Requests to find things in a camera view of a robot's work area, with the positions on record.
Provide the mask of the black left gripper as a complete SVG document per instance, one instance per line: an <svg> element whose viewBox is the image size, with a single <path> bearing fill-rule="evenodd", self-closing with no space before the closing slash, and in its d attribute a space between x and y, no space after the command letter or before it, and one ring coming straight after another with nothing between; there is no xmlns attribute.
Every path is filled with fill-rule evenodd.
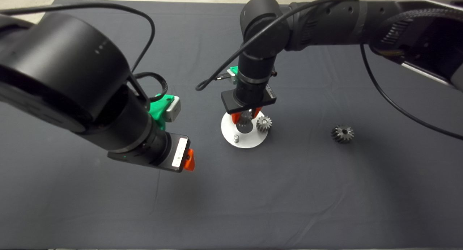
<svg viewBox="0 0 463 250"><path fill-rule="evenodd" d="M140 166L173 171L194 171L194 150L188 136L169 132L151 133L136 148L122 153L107 153L108 158Z"/></svg>

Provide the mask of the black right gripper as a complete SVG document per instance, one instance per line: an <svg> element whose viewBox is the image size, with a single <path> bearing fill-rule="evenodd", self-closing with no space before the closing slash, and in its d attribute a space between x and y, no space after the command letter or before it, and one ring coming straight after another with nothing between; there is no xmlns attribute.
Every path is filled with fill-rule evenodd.
<svg viewBox="0 0 463 250"><path fill-rule="evenodd" d="M241 112L251 110L252 119L255 119L263 106L274 104L277 100L275 93L270 85L266 85L262 91L262 98L259 101L248 103L241 102L235 95L235 90L227 90L221 92L221 100L225 107L225 111L231 114L233 124L238 124Z"/></svg>

